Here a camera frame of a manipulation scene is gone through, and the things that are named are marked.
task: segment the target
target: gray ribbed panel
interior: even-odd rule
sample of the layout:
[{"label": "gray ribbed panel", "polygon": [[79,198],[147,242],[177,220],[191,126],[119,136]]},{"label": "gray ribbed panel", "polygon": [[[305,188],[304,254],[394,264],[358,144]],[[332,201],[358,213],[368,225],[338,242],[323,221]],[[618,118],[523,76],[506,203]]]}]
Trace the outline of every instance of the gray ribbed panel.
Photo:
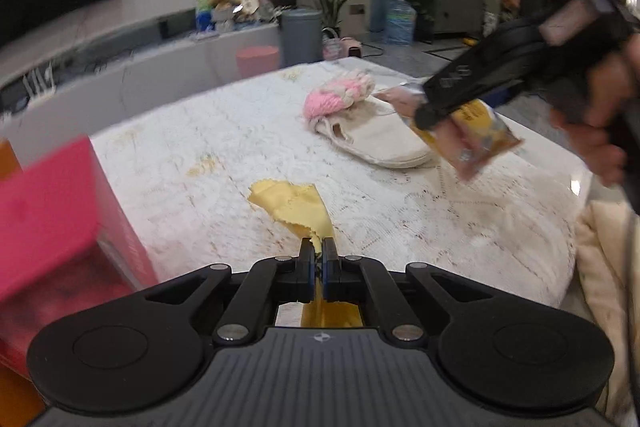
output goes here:
[{"label": "gray ribbed panel", "polygon": [[254,346],[220,352],[183,395],[119,419],[51,409],[34,427],[604,427],[593,411],[548,420],[487,412],[459,397],[416,350],[373,330],[271,328]]}]

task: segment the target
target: orange object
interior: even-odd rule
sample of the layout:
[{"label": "orange object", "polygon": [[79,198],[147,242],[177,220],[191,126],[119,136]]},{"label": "orange object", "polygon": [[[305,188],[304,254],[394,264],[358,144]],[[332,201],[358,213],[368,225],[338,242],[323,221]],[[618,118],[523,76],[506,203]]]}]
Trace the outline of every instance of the orange object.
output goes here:
[{"label": "orange object", "polygon": [[31,382],[0,365],[0,425],[24,427],[42,411],[44,404]]},{"label": "orange object", "polygon": [[18,171],[22,171],[22,168],[11,144],[7,140],[0,140],[0,181]]}]

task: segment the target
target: white sticker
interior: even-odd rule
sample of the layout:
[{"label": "white sticker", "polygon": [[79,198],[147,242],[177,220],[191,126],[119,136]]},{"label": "white sticker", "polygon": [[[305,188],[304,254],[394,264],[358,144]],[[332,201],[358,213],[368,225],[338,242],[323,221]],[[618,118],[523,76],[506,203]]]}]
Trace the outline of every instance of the white sticker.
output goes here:
[{"label": "white sticker", "polygon": [[540,26],[550,46],[562,46],[597,19],[587,0],[572,0]]}]

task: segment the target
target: pink box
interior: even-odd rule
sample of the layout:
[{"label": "pink box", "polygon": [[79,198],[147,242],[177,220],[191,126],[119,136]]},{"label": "pink box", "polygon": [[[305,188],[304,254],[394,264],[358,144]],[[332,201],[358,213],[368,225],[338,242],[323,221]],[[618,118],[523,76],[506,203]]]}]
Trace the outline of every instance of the pink box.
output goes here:
[{"label": "pink box", "polygon": [[0,184],[0,362],[28,377],[41,328],[157,283],[87,137]]}]

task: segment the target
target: snack bag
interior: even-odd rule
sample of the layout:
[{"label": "snack bag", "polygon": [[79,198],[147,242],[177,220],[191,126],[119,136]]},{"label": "snack bag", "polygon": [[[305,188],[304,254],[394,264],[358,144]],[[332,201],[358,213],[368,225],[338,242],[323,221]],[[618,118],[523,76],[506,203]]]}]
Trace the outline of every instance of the snack bag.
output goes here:
[{"label": "snack bag", "polygon": [[473,100],[434,129],[416,127],[416,110],[426,103],[422,86],[401,84],[374,95],[394,106],[404,122],[440,156],[453,165],[463,180],[471,179],[492,158],[522,143],[504,120],[481,100]]}]

